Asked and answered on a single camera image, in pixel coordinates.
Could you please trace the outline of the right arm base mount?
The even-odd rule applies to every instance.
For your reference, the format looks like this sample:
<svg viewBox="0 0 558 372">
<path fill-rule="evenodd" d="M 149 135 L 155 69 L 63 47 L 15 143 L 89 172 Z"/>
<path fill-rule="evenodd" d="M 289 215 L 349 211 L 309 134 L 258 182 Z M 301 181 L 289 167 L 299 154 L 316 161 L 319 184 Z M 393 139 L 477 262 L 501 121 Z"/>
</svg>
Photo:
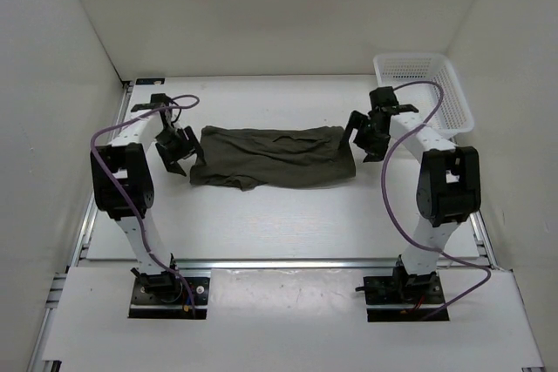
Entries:
<svg viewBox="0 0 558 372">
<path fill-rule="evenodd" d="M 365 276 L 355 288 L 366 304 L 368 322 L 446 322 L 450 316 L 439 277 L 428 284 L 398 287 L 392 276 Z"/>
</svg>

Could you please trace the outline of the olive green shorts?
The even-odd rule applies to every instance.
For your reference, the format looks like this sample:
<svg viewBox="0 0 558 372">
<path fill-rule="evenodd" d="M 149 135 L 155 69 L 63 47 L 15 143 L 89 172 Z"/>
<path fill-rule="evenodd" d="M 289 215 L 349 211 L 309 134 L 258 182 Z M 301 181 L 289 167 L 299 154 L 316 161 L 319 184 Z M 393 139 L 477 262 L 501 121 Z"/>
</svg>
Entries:
<svg viewBox="0 0 558 372">
<path fill-rule="evenodd" d="M 201 131 L 204 157 L 190 170 L 193 186 L 224 186 L 242 191 L 258 186 L 290 189 L 330 186 L 356 176 L 341 126 L 305 130 L 226 129 Z"/>
</svg>

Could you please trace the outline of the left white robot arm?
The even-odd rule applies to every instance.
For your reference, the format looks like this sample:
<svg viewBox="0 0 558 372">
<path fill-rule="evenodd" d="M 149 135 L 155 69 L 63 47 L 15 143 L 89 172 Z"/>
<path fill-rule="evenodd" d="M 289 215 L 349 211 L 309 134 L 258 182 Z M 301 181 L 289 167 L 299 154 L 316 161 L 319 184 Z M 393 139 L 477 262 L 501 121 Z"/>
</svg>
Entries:
<svg viewBox="0 0 558 372">
<path fill-rule="evenodd" d="M 138 266 L 137 282 L 165 303 L 182 300 L 194 306 L 194 292 L 180 273 L 173 254 L 160 238 L 152 215 L 154 184 L 146 153 L 155 147 L 164 168 L 185 175 L 181 161 L 204 152 L 191 127 L 182 127 L 178 116 L 200 103 L 197 96 L 171 98 L 165 93 L 137 104 L 129 119 L 92 135 L 90 159 L 95 203 L 127 238 Z"/>
</svg>

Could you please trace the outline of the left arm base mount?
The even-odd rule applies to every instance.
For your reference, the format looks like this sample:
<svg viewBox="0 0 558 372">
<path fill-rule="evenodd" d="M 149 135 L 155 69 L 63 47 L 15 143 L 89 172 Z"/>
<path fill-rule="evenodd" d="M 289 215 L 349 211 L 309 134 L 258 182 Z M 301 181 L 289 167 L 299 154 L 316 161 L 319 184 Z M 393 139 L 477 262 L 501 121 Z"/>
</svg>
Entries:
<svg viewBox="0 0 558 372">
<path fill-rule="evenodd" d="M 131 319 L 205 320 L 210 294 L 209 277 L 186 277 L 194 300 L 180 279 L 170 273 L 140 274 L 133 270 L 135 279 L 128 317 Z"/>
</svg>

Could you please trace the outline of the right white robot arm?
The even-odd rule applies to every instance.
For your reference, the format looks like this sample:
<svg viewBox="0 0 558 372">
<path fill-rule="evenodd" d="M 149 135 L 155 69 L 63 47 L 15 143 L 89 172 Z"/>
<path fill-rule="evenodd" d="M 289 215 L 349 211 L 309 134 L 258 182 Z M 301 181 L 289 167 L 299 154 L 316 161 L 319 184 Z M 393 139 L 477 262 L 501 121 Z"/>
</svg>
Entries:
<svg viewBox="0 0 558 372">
<path fill-rule="evenodd" d="M 408 242 L 393 269 L 391 291 L 400 301 L 416 299 L 433 283 L 446 243 L 471 213 L 480 209 L 480 164 L 477 150 L 457 146 L 421 118 L 411 104 L 398 102 L 392 86 L 369 94 L 371 109 L 351 113 L 339 146 L 355 144 L 364 162 L 382 165 L 382 197 L 388 200 L 386 177 L 389 161 L 403 146 L 420 164 L 416 190 L 418 224 L 403 233 Z"/>
</svg>

